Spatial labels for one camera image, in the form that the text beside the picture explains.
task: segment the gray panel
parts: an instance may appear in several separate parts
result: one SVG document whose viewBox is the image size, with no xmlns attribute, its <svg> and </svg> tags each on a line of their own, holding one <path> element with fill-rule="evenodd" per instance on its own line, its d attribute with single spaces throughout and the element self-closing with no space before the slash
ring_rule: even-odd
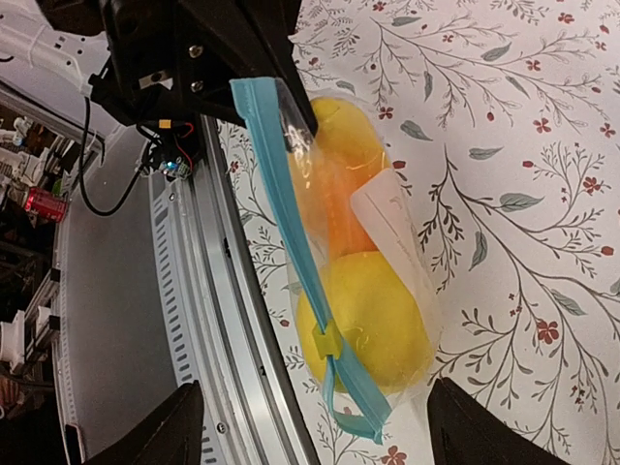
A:
<svg viewBox="0 0 620 465">
<path fill-rule="evenodd" d="M 151 176 L 151 198 L 157 188 L 154 182 L 157 177 Z M 212 417 L 209 402 L 210 397 L 221 402 L 226 402 L 217 384 L 217 378 L 221 373 L 216 369 L 218 363 L 206 351 L 202 351 L 200 342 L 208 337 L 208 332 L 201 331 L 201 323 L 195 316 L 202 311 L 202 305 L 208 305 L 207 301 L 201 302 L 201 296 L 196 295 L 198 289 L 196 281 L 198 273 L 193 272 L 194 241 L 184 238 L 183 226 L 191 222 L 193 215 L 188 211 L 190 205 L 180 207 L 182 185 L 175 181 L 168 191 L 162 192 L 158 198 L 152 201 L 151 221 L 153 229 L 153 242 L 155 244 L 155 262 L 159 277 L 159 290 L 164 320 L 168 333 L 170 356 L 179 385 L 199 381 L 204 392 L 205 409 L 202 427 L 201 465 L 222 464 L 226 459 L 222 453 L 219 439 L 226 439 L 223 434 L 216 432 L 216 419 Z M 201 283 L 200 291 L 206 291 L 208 285 Z M 240 464 L 239 461 L 228 463 Z"/>
<path fill-rule="evenodd" d="M 128 130 L 88 178 L 110 208 L 127 186 L 144 139 Z M 68 359 L 87 455 L 129 432 L 176 388 L 160 303 L 148 186 L 141 179 L 115 215 L 99 218 L 74 193 L 68 228 Z"/>
</svg>

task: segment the black wire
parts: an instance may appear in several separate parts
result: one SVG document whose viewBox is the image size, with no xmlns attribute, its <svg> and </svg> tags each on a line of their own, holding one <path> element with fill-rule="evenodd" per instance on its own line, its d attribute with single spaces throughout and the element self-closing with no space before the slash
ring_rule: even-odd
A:
<svg viewBox="0 0 620 465">
<path fill-rule="evenodd" d="M 7 370 L 2 363 L 0 363 L 0 376 L 7 378 L 9 381 L 17 383 L 24 388 L 31 388 L 41 392 L 54 392 L 54 384 L 45 382 L 39 383 L 36 381 L 28 381 L 15 377 L 11 373 L 9 373 L 9 370 Z"/>
<path fill-rule="evenodd" d="M 100 210 L 92 204 L 90 199 L 88 199 L 88 195 L 86 194 L 86 185 L 84 183 L 84 149 L 86 147 L 86 140 L 88 138 L 88 127 L 90 126 L 90 99 L 85 97 L 84 102 L 86 103 L 86 116 L 84 117 L 84 131 L 81 135 L 81 147 L 79 148 L 79 157 L 77 159 L 77 178 L 79 180 L 79 190 L 81 191 L 81 196 L 84 199 L 84 203 L 90 211 L 92 211 L 98 216 L 111 216 L 116 213 L 121 208 L 121 206 L 123 206 L 123 203 L 125 203 L 125 200 L 127 200 L 129 195 L 131 194 L 134 185 L 140 177 L 140 172 L 144 168 L 144 163 L 140 164 L 140 167 L 136 170 L 136 173 L 134 174 L 134 177 L 132 177 L 132 180 L 127 186 L 127 189 L 125 189 L 125 192 L 123 193 L 114 208 L 110 210 Z"/>
</svg>

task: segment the white surface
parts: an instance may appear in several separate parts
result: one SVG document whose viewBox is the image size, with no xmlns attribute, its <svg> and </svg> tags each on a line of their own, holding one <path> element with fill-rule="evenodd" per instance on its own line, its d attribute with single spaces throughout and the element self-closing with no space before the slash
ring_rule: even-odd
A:
<svg viewBox="0 0 620 465">
<path fill-rule="evenodd" d="M 8 362 L 16 372 L 24 363 L 24 313 L 15 314 L 11 323 L 0 323 L 0 360 Z"/>
<path fill-rule="evenodd" d="M 144 139 L 123 133 L 87 176 L 102 209 L 118 202 Z M 61 418 L 77 424 L 88 457 L 111 446 L 175 389 L 157 286 L 148 188 L 100 218 L 73 192 L 59 227 L 60 340 L 54 349 Z"/>
<path fill-rule="evenodd" d="M 351 209 L 416 300 L 426 334 L 436 347 L 441 330 L 439 301 L 420 261 L 418 233 L 394 170 L 382 170 L 357 189 L 351 196 Z M 428 391 L 426 386 L 418 389 Z"/>
<path fill-rule="evenodd" d="M 433 375 L 575 465 L 620 464 L 618 18 L 615 0 L 304 0 L 293 37 L 309 89 L 375 106 L 446 313 Z M 382 447 L 326 426 L 244 134 L 222 128 L 232 182 L 324 465 L 432 463 L 405 408 Z"/>
<path fill-rule="evenodd" d="M 8 53 L 16 57 L 0 64 L 0 79 L 81 125 L 84 101 L 80 91 L 88 93 L 88 77 L 98 73 L 106 61 L 105 35 L 82 38 L 55 32 L 33 3 L 0 1 L 0 15 L 3 16 L 0 19 L 1 56 Z M 28 39 L 33 42 L 26 46 Z M 91 129 L 99 134 L 108 136 L 118 126 L 97 105 L 92 111 Z"/>
</svg>

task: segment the cable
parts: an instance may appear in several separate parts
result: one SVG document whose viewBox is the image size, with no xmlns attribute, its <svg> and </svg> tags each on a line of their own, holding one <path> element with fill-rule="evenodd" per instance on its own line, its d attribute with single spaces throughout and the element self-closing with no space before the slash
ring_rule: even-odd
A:
<svg viewBox="0 0 620 465">
<path fill-rule="evenodd" d="M 188 126 L 190 129 L 189 129 L 189 131 L 186 134 L 181 136 L 182 139 L 187 138 L 190 134 L 192 134 L 194 132 L 194 125 L 192 123 L 185 123 L 185 126 Z"/>
<path fill-rule="evenodd" d="M 21 378 L 17 378 L 13 376 L 11 373 L 9 373 L 9 370 L 7 370 L 2 363 L 0 363 L 0 376 L 4 376 L 9 381 L 13 381 L 14 383 L 17 383 L 18 385 L 25 387 L 25 388 L 32 388 L 34 390 L 38 390 L 41 392 L 54 392 L 54 384 L 45 383 L 45 382 L 39 383 L 36 381 L 28 381 L 28 380 L 24 380 Z"/>
<path fill-rule="evenodd" d="M 140 177 L 140 172 L 142 171 L 144 163 L 140 163 L 140 167 L 136 170 L 136 173 L 134 174 L 134 177 L 132 177 L 132 180 L 127 186 L 127 189 L 125 189 L 125 192 L 121 196 L 120 200 L 112 209 L 100 210 L 92 204 L 90 199 L 88 199 L 88 195 L 86 194 L 86 185 L 84 183 L 84 148 L 86 146 L 86 139 L 88 137 L 88 127 L 90 126 L 90 99 L 84 97 L 84 102 L 86 103 L 86 115 L 84 117 L 84 131 L 81 136 L 79 157 L 77 158 L 77 179 L 79 181 L 79 190 L 81 191 L 81 196 L 84 199 L 84 204 L 88 207 L 90 211 L 92 211 L 97 216 L 111 216 L 116 213 L 121 208 L 121 206 L 123 206 L 123 203 L 125 203 L 129 195 L 131 194 L 132 189 L 136 184 L 136 181 L 138 181 L 138 178 Z"/>
<path fill-rule="evenodd" d="M 145 139 L 150 140 L 152 143 L 154 143 L 155 145 L 159 145 L 162 146 L 162 141 L 154 136 L 151 136 L 150 134 L 148 134 L 141 123 L 136 123 L 136 131 L 138 131 L 138 133 L 143 136 Z"/>
<path fill-rule="evenodd" d="M 190 157 L 190 156 L 187 154 L 187 152 L 186 152 L 185 150 L 183 150 L 183 149 L 181 148 L 181 146 L 178 144 L 178 139 L 176 138 L 176 135 L 174 135 L 174 143 L 176 143 L 176 148 L 178 148 L 178 149 L 179 149 L 179 151 L 180 151 L 183 155 L 185 155 L 185 158 L 187 158 L 187 161 L 188 161 L 188 162 L 189 162 L 189 164 L 190 164 L 190 171 L 194 171 L 194 162 L 192 161 L 192 157 Z"/>
</svg>

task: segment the red wire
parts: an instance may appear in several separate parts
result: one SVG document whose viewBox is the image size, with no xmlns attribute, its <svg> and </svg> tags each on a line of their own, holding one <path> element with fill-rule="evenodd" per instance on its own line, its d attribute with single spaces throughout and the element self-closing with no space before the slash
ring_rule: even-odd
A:
<svg viewBox="0 0 620 465">
<path fill-rule="evenodd" d="M 185 123 L 185 126 L 189 126 L 190 130 L 184 136 L 181 136 L 182 139 L 187 138 L 190 134 L 194 132 L 194 125 L 192 123 Z"/>
<path fill-rule="evenodd" d="M 188 162 L 189 162 L 189 164 L 190 164 L 190 171 L 193 171 L 193 170 L 194 170 L 194 162 L 192 161 L 192 157 L 190 157 L 190 156 L 187 154 L 187 152 L 186 152 L 185 150 L 183 150 L 183 149 L 181 148 L 181 146 L 178 144 L 178 139 L 176 138 L 176 135 L 174 135 L 174 143 L 176 143 L 176 148 L 178 148 L 178 149 L 179 149 L 179 151 L 180 151 L 183 155 L 185 155 L 185 158 L 187 158 L 187 161 L 188 161 Z"/>
</svg>

